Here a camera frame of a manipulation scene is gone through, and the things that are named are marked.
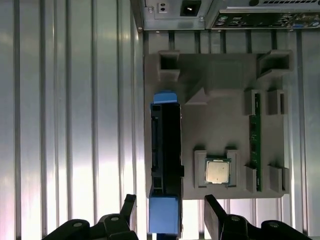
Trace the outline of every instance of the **metal panel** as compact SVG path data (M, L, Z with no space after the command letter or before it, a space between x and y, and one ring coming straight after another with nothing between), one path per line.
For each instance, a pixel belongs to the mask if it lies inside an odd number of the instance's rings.
M70 1L67 7L69 218L93 224L91 1Z
M42 199L46 203L42 205L46 217L42 218L42 226L46 226L48 232L52 232L57 228L57 170L56 170L56 131L55 131L55 34L52 31L54 26L55 8L54 2L47 2L41 5L44 9L40 10L40 25L42 55L40 56L42 62L41 72L41 121L44 122L44 130L41 131L43 136L41 157L45 159L45 168L42 169L42 182L45 183L45 191L42 192Z
M303 212L306 214L306 229L310 236L320 236L319 219L320 201L319 187L319 144L320 144L320 33L318 31L306 31L302 33L301 39L297 38L298 45L301 44L302 76L304 97L304 129L305 129L305 171L306 182L302 185L305 188L304 199L306 199Z
M42 236L39 8L20 2L21 235L30 239Z
M93 224L127 193L146 206L143 38L130 1L0 6L0 239L41 239L71 218Z
M57 178L57 226L68 220L67 185L67 69L66 69L66 1L57 0L54 11L54 55L55 55L55 167Z
M0 236L15 238L14 5L0 2Z
M92 6L95 221L120 210L117 3L98 0Z

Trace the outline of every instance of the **slot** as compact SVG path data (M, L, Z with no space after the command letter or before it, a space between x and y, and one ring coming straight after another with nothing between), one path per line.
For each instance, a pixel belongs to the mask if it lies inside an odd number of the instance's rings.
M236 21L232 21L228 24L228 27L238 27L238 26L239 26L239 23Z
M254 95L254 103L255 103L255 115L260 115L260 94L256 93Z
M253 24L248 24L248 23L242 23L241 26L244 28L253 28L254 27Z
M152 110L153 111L160 111L161 110L161 106L160 105L152 105Z
M161 189L162 188L162 179L161 177L155 176L153 178L153 187L156 189Z
M154 116L151 117L151 132L152 132L152 138L151 138L151 146L152 146L152 152L157 152L158 150L158 119Z
M280 113L285 114L285 95L280 94Z
M256 144L255 143L251 143L250 149L251 149L252 153L255 153L256 150L257 150Z
M251 131L251 133L254 133L254 132L256 131L256 129L257 129L256 124L252 122L252 123L250 124L250 131Z
M282 23L275 23L275 24L272 24L271 27L273 28L279 28L279 27L282 27Z

